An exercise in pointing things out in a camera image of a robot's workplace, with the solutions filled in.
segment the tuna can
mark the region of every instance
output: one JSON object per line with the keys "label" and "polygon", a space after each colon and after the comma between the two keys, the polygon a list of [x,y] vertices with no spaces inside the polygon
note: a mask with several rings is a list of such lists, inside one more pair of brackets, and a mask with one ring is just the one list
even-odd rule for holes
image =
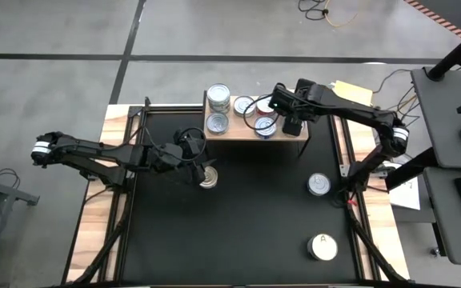
{"label": "tuna can", "polygon": [[207,117],[206,127],[211,134],[225,134],[229,129],[229,118],[221,113],[211,113]]}
{"label": "tuna can", "polygon": [[213,112],[226,114],[231,108],[231,91],[223,84],[214,84],[207,90],[207,100]]}
{"label": "tuna can", "polygon": [[330,180],[321,173],[314,173],[307,181],[307,188],[314,196],[323,196],[330,190]]}
{"label": "tuna can", "polygon": [[274,117],[275,111],[273,108],[270,108],[268,105],[270,104],[271,96],[261,97],[261,100],[257,101],[257,114],[261,116],[268,116]]}
{"label": "tuna can", "polygon": [[255,103],[251,105],[253,101],[254,99],[248,96],[237,97],[236,100],[234,100],[234,114],[241,118],[243,117],[243,114],[245,114],[245,117],[247,118],[253,116],[255,111]]}
{"label": "tuna can", "polygon": [[337,255],[337,242],[328,234],[318,234],[309,240],[307,250],[316,260],[330,261]]}
{"label": "tuna can", "polygon": [[[259,117],[257,120],[255,120],[255,129],[268,127],[273,122],[274,120],[272,118],[266,116]],[[261,139],[269,139],[275,134],[276,131],[277,126],[276,124],[273,124],[267,129],[255,130],[255,134]]]}
{"label": "tuna can", "polygon": [[211,189],[215,187],[216,182],[218,181],[218,172],[216,172],[216,169],[211,166],[207,166],[204,169],[204,175],[206,176],[206,179],[199,185],[204,189]]}

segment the concrete floor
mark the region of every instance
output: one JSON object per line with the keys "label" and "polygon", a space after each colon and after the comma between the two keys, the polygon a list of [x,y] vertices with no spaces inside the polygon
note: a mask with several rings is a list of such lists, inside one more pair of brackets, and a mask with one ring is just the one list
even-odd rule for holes
{"label": "concrete floor", "polygon": [[[334,1],[331,15],[336,22],[361,11],[342,29],[307,21],[296,3],[148,0],[133,54],[440,58],[460,43],[401,0]],[[138,0],[0,0],[0,53],[121,54],[137,4]],[[0,168],[16,169],[21,188],[41,195],[36,207],[15,205],[0,245],[0,284],[59,283],[86,181],[64,166],[32,166],[30,149],[36,136],[52,130],[98,139],[118,65],[0,60]],[[215,82],[226,83],[234,94],[263,94],[276,82],[294,86],[301,77],[321,83],[342,80],[375,90],[391,71],[419,67],[131,62],[118,103],[142,103],[145,96],[156,103],[197,103],[203,89]],[[375,105],[393,106],[410,85],[407,73],[392,77],[375,95]],[[408,154],[413,156],[430,142],[422,119],[410,128]],[[430,227],[403,224],[399,230],[414,280],[461,285],[461,266],[426,255],[435,244]]]}

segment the white paper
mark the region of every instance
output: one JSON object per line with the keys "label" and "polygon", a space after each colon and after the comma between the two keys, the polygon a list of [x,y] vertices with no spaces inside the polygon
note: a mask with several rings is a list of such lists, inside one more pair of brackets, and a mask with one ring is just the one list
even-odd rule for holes
{"label": "white paper", "polygon": [[[401,165],[392,162],[384,162],[383,165],[387,167],[394,167],[398,169]],[[400,186],[389,191],[391,196],[391,204],[414,210],[421,210],[419,203],[419,184],[417,177],[401,184]]]}

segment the black table surface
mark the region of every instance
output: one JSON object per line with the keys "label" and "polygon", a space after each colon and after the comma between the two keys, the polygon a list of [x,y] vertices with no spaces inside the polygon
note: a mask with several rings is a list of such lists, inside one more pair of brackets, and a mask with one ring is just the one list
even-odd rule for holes
{"label": "black table surface", "polygon": [[423,172],[449,260],[461,264],[461,199],[454,180],[461,170],[428,167]]}
{"label": "black table surface", "polygon": [[439,82],[422,69],[411,75],[439,166],[461,168],[461,71],[448,71]]}
{"label": "black table surface", "polygon": [[[155,142],[171,142],[198,114],[152,114]],[[147,285],[250,285],[356,282],[346,211],[307,191],[313,173],[332,184],[339,169],[328,118],[311,126],[297,159],[295,142],[208,142],[218,184],[182,184],[182,171],[140,175],[134,192],[122,280]],[[307,241],[329,234],[337,256],[316,261]]]}

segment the wooden shelf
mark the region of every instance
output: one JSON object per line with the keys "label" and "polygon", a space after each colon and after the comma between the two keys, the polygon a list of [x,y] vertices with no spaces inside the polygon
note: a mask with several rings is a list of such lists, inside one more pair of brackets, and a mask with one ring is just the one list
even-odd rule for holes
{"label": "wooden shelf", "polygon": [[[234,100],[238,96],[230,96],[230,110],[226,114],[226,116],[229,118],[229,130],[222,135],[214,135],[209,132],[207,129],[206,125],[206,120],[209,114],[211,114],[211,111],[209,109],[209,103],[207,99],[205,98],[204,101],[205,103],[205,110],[204,110],[204,133],[206,134],[207,140],[239,140],[239,141],[293,141],[293,142],[305,142],[309,138],[309,132],[307,129],[307,123],[304,123],[304,128],[302,130],[302,133],[298,137],[293,137],[287,134],[284,134],[282,132],[282,125],[284,123],[284,117],[280,116],[279,120],[277,121],[277,130],[275,131],[275,134],[267,139],[261,139],[259,138],[255,132],[248,128],[245,122],[243,121],[243,118],[238,117],[236,114],[234,114]],[[247,118],[247,122],[251,125],[254,125],[255,120],[260,117],[255,113],[252,117]]]}

